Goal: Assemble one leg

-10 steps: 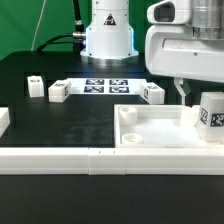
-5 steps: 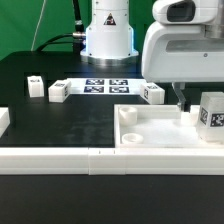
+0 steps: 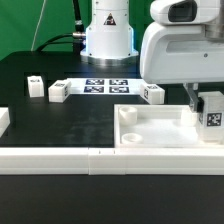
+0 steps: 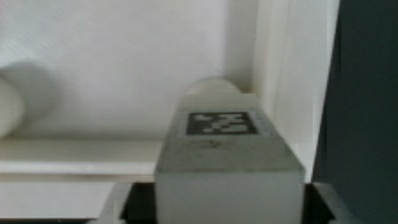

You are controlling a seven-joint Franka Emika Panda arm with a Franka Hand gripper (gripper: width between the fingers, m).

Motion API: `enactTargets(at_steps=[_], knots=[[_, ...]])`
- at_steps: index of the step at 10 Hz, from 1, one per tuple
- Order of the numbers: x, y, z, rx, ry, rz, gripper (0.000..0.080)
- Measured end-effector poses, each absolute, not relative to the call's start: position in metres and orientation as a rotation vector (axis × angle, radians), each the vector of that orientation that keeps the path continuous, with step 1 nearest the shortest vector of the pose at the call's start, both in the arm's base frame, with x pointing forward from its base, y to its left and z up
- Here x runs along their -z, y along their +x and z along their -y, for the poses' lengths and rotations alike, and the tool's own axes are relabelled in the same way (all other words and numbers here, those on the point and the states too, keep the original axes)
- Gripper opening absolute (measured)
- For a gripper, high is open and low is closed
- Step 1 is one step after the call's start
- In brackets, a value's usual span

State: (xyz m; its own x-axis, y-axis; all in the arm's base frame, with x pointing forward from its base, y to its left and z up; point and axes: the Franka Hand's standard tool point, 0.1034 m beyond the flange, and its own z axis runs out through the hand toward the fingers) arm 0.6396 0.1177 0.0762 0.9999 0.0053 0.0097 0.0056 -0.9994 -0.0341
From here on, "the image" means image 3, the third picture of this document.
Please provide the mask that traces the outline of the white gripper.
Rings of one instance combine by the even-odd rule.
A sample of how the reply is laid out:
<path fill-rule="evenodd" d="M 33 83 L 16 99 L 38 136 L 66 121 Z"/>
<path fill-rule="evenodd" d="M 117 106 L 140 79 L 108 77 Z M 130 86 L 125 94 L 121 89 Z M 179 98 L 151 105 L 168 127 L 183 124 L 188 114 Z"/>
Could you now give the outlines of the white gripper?
<path fill-rule="evenodd" d="M 143 36 L 140 75 L 147 83 L 184 83 L 191 111 L 202 112 L 197 83 L 224 82 L 224 40 L 206 38 L 202 25 L 153 22 Z"/>

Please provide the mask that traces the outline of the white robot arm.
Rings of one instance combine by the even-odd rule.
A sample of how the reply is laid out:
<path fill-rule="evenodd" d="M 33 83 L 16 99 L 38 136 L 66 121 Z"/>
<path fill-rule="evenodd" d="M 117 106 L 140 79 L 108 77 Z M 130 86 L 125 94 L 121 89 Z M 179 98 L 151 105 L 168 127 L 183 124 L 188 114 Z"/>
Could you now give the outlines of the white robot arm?
<path fill-rule="evenodd" d="M 84 61 L 138 60 L 146 82 L 184 85 L 195 111 L 194 86 L 224 82 L 224 0 L 92 0 L 91 11 Z"/>

